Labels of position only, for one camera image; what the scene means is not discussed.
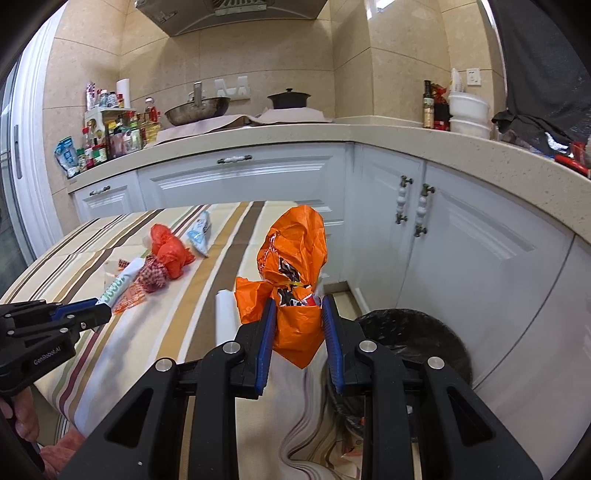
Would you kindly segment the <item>person's left hand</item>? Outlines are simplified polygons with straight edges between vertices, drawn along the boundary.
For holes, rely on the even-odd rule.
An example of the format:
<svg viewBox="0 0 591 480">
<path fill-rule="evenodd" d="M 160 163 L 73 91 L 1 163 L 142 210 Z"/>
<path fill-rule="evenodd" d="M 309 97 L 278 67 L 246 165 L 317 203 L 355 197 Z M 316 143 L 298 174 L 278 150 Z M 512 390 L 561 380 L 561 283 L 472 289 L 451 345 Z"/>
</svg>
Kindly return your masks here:
<svg viewBox="0 0 591 480">
<path fill-rule="evenodd" d="M 12 397 L 10 401 L 2 399 L 1 411 L 6 419 L 15 420 L 15 430 L 21 438 L 29 442 L 38 440 L 39 420 L 30 387 Z"/>
</svg>

